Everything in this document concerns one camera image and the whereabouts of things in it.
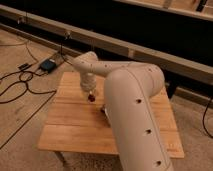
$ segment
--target electrical cable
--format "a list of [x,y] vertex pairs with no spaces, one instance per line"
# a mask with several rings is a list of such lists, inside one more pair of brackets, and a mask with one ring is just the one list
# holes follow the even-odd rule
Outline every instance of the electrical cable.
[[32,52],[30,51],[29,47],[28,47],[28,43],[30,42],[30,40],[26,40],[25,42],[23,43],[18,43],[18,44],[0,44],[0,47],[7,47],[7,46],[22,46],[22,45],[25,45],[25,48],[28,52],[28,54],[30,55],[30,57],[35,61],[34,63],[32,63],[31,65],[35,65],[39,62],[39,60],[32,54]]
[[28,54],[31,56],[31,58],[35,61],[35,63],[33,63],[32,65],[35,65],[39,62],[39,60],[32,54],[32,52],[30,51],[30,49],[28,48],[28,43],[26,43],[25,47],[27,49]]
[[27,40],[26,42],[23,43],[17,43],[17,44],[0,44],[0,46],[22,46],[22,45],[26,45],[29,42],[29,40]]
[[210,98],[210,100],[209,100],[209,102],[208,102],[208,104],[207,104],[207,106],[206,106],[206,109],[205,109],[205,111],[204,111],[204,113],[203,113],[203,119],[202,119],[203,129],[205,130],[205,132],[207,133],[207,135],[208,135],[210,138],[213,138],[213,134],[211,134],[211,133],[209,132],[209,130],[207,129],[207,127],[206,127],[206,124],[205,124],[205,117],[206,117],[208,108],[209,108],[209,106],[210,106],[210,104],[211,104],[211,102],[212,102],[212,98],[213,98],[213,97]]
[[0,150],[47,104],[55,93],[56,91],[53,91],[51,96],[35,112],[33,112],[26,121],[24,121],[24,123],[7,139],[7,141],[0,146]]
[[65,58],[64,58],[64,55],[63,55],[63,45],[61,43],[61,47],[60,47],[60,55],[61,55],[61,58],[63,59],[64,62],[68,63],[69,65],[73,66],[72,63],[68,62]]
[[[16,81],[16,82],[12,83],[5,90],[3,90],[0,93],[0,97],[3,96],[11,87],[13,87],[13,86],[15,86],[17,84],[25,84],[25,90],[21,94],[19,94],[18,96],[14,97],[14,98],[12,98],[10,100],[0,101],[0,104],[6,104],[6,103],[13,102],[13,101],[17,100],[18,98],[22,97],[27,91],[31,92],[32,94],[48,94],[48,93],[52,93],[53,91],[36,93],[36,92],[33,92],[32,90],[30,90],[28,82],[33,79],[33,76],[36,75],[36,76],[41,77],[41,76],[45,75],[45,73],[41,74],[41,75],[40,74],[36,74],[37,70],[38,69],[36,69],[34,72],[32,72],[32,71],[18,71],[18,72],[13,72],[13,73],[10,73],[10,74],[8,74],[8,75],[0,78],[0,80],[3,80],[4,78],[9,77],[9,76],[11,76],[13,74],[20,73],[20,75],[18,77],[19,81]],[[23,76],[26,75],[26,74],[29,74],[29,76],[26,79],[24,79]]]

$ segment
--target cable on floor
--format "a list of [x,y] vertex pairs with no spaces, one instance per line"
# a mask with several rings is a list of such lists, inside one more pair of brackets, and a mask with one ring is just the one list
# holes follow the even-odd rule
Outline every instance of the cable on floor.
[[35,111],[30,117],[7,139],[7,141],[0,146],[0,150],[48,103],[48,101],[55,95],[56,90],[52,91],[50,97]]
[[12,99],[10,99],[10,100],[0,101],[0,104],[7,104],[7,103],[10,103],[10,102],[13,102],[13,101],[19,99],[20,97],[22,97],[27,91],[29,91],[29,92],[32,93],[32,94],[48,94],[48,93],[55,92],[56,90],[37,93],[37,92],[32,91],[32,90],[29,88],[28,82],[31,81],[31,80],[33,79],[34,75],[41,77],[41,76],[43,76],[43,75],[46,74],[46,73],[37,74],[36,71],[34,71],[34,72],[32,72],[32,71],[18,71],[18,72],[13,72],[13,73],[7,74],[7,75],[3,76],[2,78],[0,78],[0,80],[3,80],[3,79],[6,78],[6,77],[9,77],[9,76],[11,76],[11,75],[20,73],[20,75],[19,75],[19,77],[18,77],[18,78],[19,78],[19,81],[16,81],[16,82],[10,84],[5,90],[3,90],[3,91],[0,93],[0,97],[3,96],[10,88],[12,88],[13,86],[15,86],[15,85],[17,85],[17,84],[24,84],[24,85],[25,85],[25,89],[24,89],[24,91],[23,91],[21,94],[19,94],[18,96],[14,97],[14,98],[12,98]]
[[202,119],[203,129],[205,130],[206,134],[207,134],[210,138],[213,138],[213,134],[211,134],[211,133],[209,132],[209,130],[207,129],[206,123],[205,123],[205,118],[206,118],[206,114],[207,114],[208,108],[209,108],[209,106],[210,106],[210,104],[211,104],[211,102],[212,102],[212,98],[213,98],[213,97],[210,98],[210,100],[209,100],[209,102],[208,102],[208,104],[207,104],[207,106],[206,106],[206,109],[205,109],[205,111],[204,111],[204,113],[203,113],[203,119]]
[[18,44],[0,44],[0,47],[7,47],[7,46],[22,46],[25,45],[25,48],[28,52],[28,54],[30,55],[30,57],[35,61],[34,63],[32,63],[31,65],[35,65],[39,62],[39,60],[32,54],[32,52],[30,51],[29,47],[28,47],[28,43],[30,42],[29,39],[27,39],[25,42],[23,43],[18,43]]

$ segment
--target white robotic arm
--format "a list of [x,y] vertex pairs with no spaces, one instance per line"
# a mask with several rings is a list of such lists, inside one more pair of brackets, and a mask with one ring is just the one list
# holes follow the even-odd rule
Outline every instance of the white robotic arm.
[[106,111],[125,171],[173,171],[162,143],[149,97],[164,85],[159,67],[138,62],[98,61],[88,52],[73,61],[80,72],[81,87],[93,91],[94,74],[106,77]]

